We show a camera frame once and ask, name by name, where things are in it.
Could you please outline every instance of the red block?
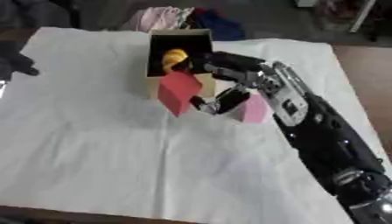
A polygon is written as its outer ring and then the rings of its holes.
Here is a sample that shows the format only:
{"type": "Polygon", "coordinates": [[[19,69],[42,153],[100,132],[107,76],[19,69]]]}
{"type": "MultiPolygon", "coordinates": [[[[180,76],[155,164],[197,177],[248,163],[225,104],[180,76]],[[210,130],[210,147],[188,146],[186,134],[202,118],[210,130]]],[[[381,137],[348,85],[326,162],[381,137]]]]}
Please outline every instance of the red block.
{"type": "Polygon", "coordinates": [[[201,90],[201,83],[191,74],[171,72],[159,79],[157,98],[175,115],[189,107],[189,100],[201,90]]]}

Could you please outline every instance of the open box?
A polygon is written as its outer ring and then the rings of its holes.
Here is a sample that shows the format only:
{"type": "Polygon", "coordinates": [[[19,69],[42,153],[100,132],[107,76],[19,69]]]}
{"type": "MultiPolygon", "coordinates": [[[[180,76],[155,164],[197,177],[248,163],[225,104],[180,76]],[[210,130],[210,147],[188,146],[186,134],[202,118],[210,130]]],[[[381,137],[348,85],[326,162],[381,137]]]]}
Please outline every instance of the open box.
{"type": "MultiPolygon", "coordinates": [[[[157,99],[159,78],[165,75],[162,67],[164,54],[171,49],[183,49],[189,57],[197,57],[213,50],[211,32],[205,29],[153,31],[150,38],[150,55],[147,68],[147,88],[149,97],[157,99]]],[[[213,97],[215,80],[203,67],[193,67],[194,75],[202,84],[199,95],[213,97]]]]}

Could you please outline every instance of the pink fabric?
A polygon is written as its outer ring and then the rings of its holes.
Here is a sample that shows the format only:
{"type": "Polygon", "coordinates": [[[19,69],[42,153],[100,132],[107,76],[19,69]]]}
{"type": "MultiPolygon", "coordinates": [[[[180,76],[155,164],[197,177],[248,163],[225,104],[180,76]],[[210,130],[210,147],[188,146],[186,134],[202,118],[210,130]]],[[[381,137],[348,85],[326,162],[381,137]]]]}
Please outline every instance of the pink fabric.
{"type": "Polygon", "coordinates": [[[260,123],[267,115],[268,105],[259,94],[252,94],[242,104],[242,121],[244,123],[260,123]]]}
{"type": "Polygon", "coordinates": [[[179,9],[175,7],[151,7],[139,10],[120,30],[151,32],[152,30],[178,29],[186,18],[193,12],[193,8],[179,9]]]}

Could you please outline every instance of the black glove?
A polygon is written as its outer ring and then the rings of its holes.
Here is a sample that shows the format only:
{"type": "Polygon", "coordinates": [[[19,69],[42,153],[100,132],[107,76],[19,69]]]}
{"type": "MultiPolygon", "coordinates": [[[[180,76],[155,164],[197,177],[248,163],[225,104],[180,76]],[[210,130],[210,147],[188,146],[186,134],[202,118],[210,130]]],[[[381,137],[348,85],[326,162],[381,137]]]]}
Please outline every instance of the black glove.
{"type": "Polygon", "coordinates": [[[34,61],[20,54],[18,50],[17,42],[0,41],[0,81],[10,81],[13,72],[39,75],[39,70],[32,67],[34,61]]]}

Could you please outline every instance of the wooden table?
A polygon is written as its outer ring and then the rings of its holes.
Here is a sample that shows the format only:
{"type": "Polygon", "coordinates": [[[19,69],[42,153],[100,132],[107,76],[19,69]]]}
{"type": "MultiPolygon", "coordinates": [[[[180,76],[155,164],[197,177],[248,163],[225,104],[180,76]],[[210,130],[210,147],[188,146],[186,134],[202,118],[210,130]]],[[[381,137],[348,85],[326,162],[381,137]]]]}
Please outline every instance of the wooden table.
{"type": "MultiPolygon", "coordinates": [[[[25,42],[34,30],[6,31],[0,40],[25,42]]],[[[392,158],[392,48],[336,45],[333,50],[345,70],[355,93],[392,158]]],[[[52,219],[82,223],[177,224],[170,220],[148,220],[122,216],[62,213],[42,209],[0,206],[0,215],[15,214],[35,219],[52,219]]]]}

